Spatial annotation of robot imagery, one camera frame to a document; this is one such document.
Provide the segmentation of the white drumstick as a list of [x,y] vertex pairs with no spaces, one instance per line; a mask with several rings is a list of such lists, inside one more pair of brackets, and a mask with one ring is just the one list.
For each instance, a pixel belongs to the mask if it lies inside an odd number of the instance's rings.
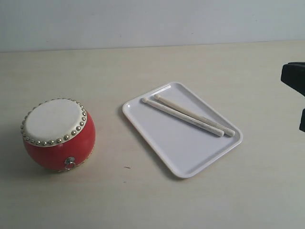
[[180,105],[178,105],[178,104],[176,104],[176,103],[174,103],[174,102],[172,102],[172,101],[170,101],[170,100],[160,96],[159,94],[155,94],[154,98],[156,100],[158,100],[158,101],[161,101],[165,105],[170,106],[171,108],[173,108],[173,109],[175,109],[175,110],[185,114],[185,115],[188,115],[188,116],[190,116],[190,117],[192,117],[192,118],[194,118],[196,120],[199,120],[199,121],[201,121],[203,123],[206,123],[208,125],[211,125],[211,126],[213,126],[215,128],[218,128],[218,129],[224,131],[224,133],[226,135],[228,135],[229,137],[235,136],[235,131],[234,130],[232,130],[232,129],[230,129],[230,128],[222,125],[222,124],[219,124],[219,123],[217,123],[217,122],[215,122],[215,121],[213,121],[211,119],[208,119],[208,118],[206,118],[204,116],[200,116],[198,114],[195,114],[194,112],[192,112],[192,111],[190,111],[190,110],[188,110],[186,108],[183,108],[182,106],[180,106]]
[[212,133],[212,134],[214,134],[216,136],[219,136],[219,137],[223,137],[224,136],[224,131],[223,130],[220,130],[220,129],[216,128],[216,127],[213,127],[213,126],[211,126],[209,124],[203,123],[202,121],[199,121],[199,120],[197,120],[195,118],[192,118],[192,117],[190,117],[190,116],[188,116],[186,114],[183,114],[183,113],[178,112],[178,111],[176,111],[174,109],[171,109],[171,108],[169,108],[169,107],[167,107],[165,105],[162,105],[162,104],[160,104],[158,102],[155,102],[155,101],[153,101],[151,99],[148,99],[148,98],[144,97],[144,98],[141,99],[141,101],[143,103],[145,103],[145,104],[148,104],[148,105],[150,105],[150,106],[152,106],[152,107],[162,111],[162,112],[165,112],[165,113],[167,113],[169,115],[172,115],[172,116],[174,116],[174,117],[176,117],[176,118],[178,118],[180,120],[183,120],[183,121],[185,121],[185,122],[187,122],[189,124],[192,124],[192,125],[194,125],[194,126],[196,126],[198,128],[201,128],[201,129],[203,129],[205,131],[208,131],[208,132],[210,132],[210,133]]

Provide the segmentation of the white plastic tray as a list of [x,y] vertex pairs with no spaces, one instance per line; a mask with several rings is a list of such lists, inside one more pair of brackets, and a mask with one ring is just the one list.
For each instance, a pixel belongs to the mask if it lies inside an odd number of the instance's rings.
[[[219,137],[142,102],[155,94],[235,131]],[[169,170],[190,178],[238,146],[242,132],[208,103],[179,82],[164,84],[127,101],[122,112]]]

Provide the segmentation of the red small drum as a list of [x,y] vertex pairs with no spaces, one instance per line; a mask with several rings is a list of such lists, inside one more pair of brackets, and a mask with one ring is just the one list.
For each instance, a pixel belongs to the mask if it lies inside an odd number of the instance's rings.
[[45,169],[63,172],[78,167],[91,155],[95,126],[78,101],[57,98],[34,107],[24,117],[20,133],[29,156]]

